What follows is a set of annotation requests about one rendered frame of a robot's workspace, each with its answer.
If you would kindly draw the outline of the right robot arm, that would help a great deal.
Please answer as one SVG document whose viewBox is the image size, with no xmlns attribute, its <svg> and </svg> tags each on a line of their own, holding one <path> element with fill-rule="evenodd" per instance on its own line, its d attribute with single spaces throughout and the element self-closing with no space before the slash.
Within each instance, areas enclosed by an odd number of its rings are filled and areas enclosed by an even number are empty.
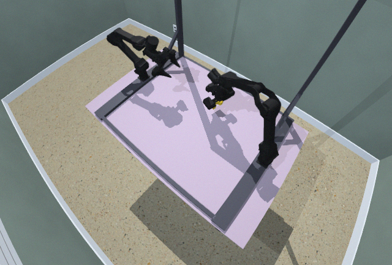
<svg viewBox="0 0 392 265">
<path fill-rule="evenodd" d="M 142 36 L 134 36 L 121 28 L 115 29 L 113 32 L 111 32 L 109 35 L 107 35 L 107 41 L 111 43 L 114 46 L 117 46 L 133 63 L 135 70 L 134 72 L 139 75 L 139 79 L 142 81 L 147 80 L 150 76 L 147 74 L 147 69 L 149 68 L 149 64 L 144 58 L 139 58 L 124 42 L 129 42 L 132 44 L 132 46 L 138 50 L 141 51 L 142 49 L 145 49 L 142 51 L 143 55 L 147 55 L 147 57 L 151 58 L 151 56 L 154 54 L 159 43 L 159 39 L 154 36 L 147 36 L 146 38 Z M 146 41 L 146 42 L 145 42 Z M 163 48 L 163 52 L 159 51 L 159 55 L 155 55 L 154 57 L 156 60 L 161 63 L 162 60 L 164 60 L 168 55 L 170 50 L 167 47 Z"/>
</svg>

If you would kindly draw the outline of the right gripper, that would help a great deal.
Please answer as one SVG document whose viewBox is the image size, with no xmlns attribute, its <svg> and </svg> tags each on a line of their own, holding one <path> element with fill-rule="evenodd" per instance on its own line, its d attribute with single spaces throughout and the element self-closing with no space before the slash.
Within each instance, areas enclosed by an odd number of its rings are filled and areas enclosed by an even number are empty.
<svg viewBox="0 0 392 265">
<path fill-rule="evenodd" d="M 155 51 L 154 52 L 154 54 L 151 56 L 151 59 L 152 59 L 152 61 L 153 62 L 155 62 L 156 64 L 158 64 L 158 66 L 155 66 L 155 68 L 152 70 L 152 73 L 151 73 L 151 75 L 153 76 L 153 77 L 156 77 L 156 75 L 157 76 L 165 76 L 165 77 L 169 77 L 169 78 L 171 78 L 171 76 L 167 73 L 167 72 L 165 72 L 161 67 L 170 59 L 170 62 L 172 62 L 174 65 L 176 65 L 177 67 L 181 67 L 179 64 L 178 64 L 178 62 L 177 62 L 177 60 L 176 60 L 176 58 L 175 58 L 175 53 L 176 53 L 176 51 L 174 50 L 174 49 L 171 49 L 170 50 L 170 52 L 169 52 L 169 55 L 162 61 L 162 63 L 159 63 L 157 60 L 156 60 L 156 58 L 154 57 L 155 55 L 159 55 L 159 53 L 158 53 L 159 51 Z"/>
</svg>

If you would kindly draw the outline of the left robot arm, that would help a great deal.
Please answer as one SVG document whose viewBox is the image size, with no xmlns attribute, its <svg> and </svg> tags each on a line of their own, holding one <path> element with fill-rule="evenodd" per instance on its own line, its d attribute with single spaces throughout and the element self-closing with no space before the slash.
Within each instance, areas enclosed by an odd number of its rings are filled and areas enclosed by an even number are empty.
<svg viewBox="0 0 392 265">
<path fill-rule="evenodd" d="M 264 119 L 263 142 L 258 145 L 260 156 L 258 156 L 256 162 L 267 169 L 268 165 L 270 165 L 279 155 L 277 144 L 274 142 L 274 136 L 276 117 L 281 109 L 280 100 L 278 100 L 275 93 L 267 89 L 263 83 L 240 78 L 231 71 L 220 75 L 220 73 L 213 68 L 210 73 L 207 74 L 207 77 L 212 81 L 212 83 L 208 84 L 205 90 L 207 92 L 212 92 L 212 96 L 214 95 L 216 88 L 219 94 L 225 95 L 226 93 L 233 91 L 232 87 L 249 92 L 253 95 L 255 106 L 258 108 L 261 117 Z M 267 95 L 269 99 L 262 103 L 260 101 L 259 93 Z"/>
</svg>

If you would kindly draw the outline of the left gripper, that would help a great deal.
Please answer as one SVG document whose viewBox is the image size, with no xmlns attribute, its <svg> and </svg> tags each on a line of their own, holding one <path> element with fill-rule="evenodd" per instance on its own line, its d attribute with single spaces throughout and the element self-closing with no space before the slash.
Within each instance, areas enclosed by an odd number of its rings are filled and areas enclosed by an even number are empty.
<svg viewBox="0 0 392 265">
<path fill-rule="evenodd" d="M 226 93 L 225 95 L 221 95 L 218 93 L 217 88 L 216 88 L 215 93 L 214 93 L 215 98 L 211 99 L 210 97 L 207 97 L 207 98 L 203 99 L 203 103 L 207 107 L 207 109 L 210 110 L 216 106 L 216 102 L 225 101 L 234 95 L 235 95 L 234 90 L 232 92 Z"/>
</svg>

